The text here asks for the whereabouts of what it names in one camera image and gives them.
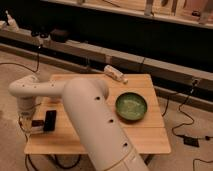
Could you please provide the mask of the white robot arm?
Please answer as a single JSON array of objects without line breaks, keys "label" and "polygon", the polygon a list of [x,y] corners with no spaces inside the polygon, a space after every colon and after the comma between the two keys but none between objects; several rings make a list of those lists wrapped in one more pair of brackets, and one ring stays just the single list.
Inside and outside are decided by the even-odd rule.
[{"label": "white robot arm", "polygon": [[76,77],[40,83],[29,75],[12,82],[9,92],[17,98],[20,113],[28,115],[34,113],[35,97],[61,98],[97,171],[149,171],[106,103],[109,88],[104,80]]}]

